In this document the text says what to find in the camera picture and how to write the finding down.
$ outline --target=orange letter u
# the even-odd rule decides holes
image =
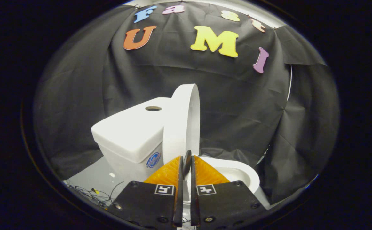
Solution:
[[[149,41],[150,35],[152,34],[152,31],[156,28],[155,25],[145,27],[143,30],[145,33],[143,34],[143,38],[140,42],[133,42],[135,39],[136,34],[140,31],[140,29],[132,29],[126,32],[126,38],[123,42],[123,48],[126,50],[134,50],[138,49]]]

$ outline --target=hole in tank lid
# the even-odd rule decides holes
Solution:
[[[158,106],[148,106],[145,108],[147,111],[159,111],[161,110],[162,108],[158,107]]]

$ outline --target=yellow letter m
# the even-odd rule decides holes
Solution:
[[[218,50],[220,54],[234,58],[238,56],[236,52],[238,34],[231,31],[223,31],[219,36],[216,36],[210,27],[198,25],[194,28],[197,29],[197,36],[194,44],[190,46],[192,50],[207,50],[207,47],[204,45],[204,41],[206,41],[211,52],[216,51],[223,44],[221,49]]]

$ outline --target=toilet bowl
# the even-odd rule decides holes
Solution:
[[[215,159],[206,156],[200,156],[200,158],[218,170],[230,182],[240,180],[244,182],[252,193],[255,193],[259,188],[260,180],[257,173],[252,167],[245,163],[235,160]],[[187,175],[186,182],[187,187],[190,188],[192,183],[190,173]],[[184,204],[190,205],[190,193],[189,200],[184,201]]]

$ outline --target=white wall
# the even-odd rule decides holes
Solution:
[[[125,3],[125,5],[131,5],[131,6],[148,6],[153,5],[156,3],[168,3],[168,2],[178,2],[173,0],[133,0],[128,3]],[[243,14],[250,14],[250,17],[257,19],[261,22],[264,22],[265,24],[279,28],[285,23],[278,19],[277,17],[273,16],[269,12],[259,8],[258,6],[253,5],[252,3],[243,1],[243,0],[187,0],[185,2],[200,2],[200,3],[210,3],[215,4],[218,6],[224,6],[229,9],[235,10],[237,12],[243,13]]]

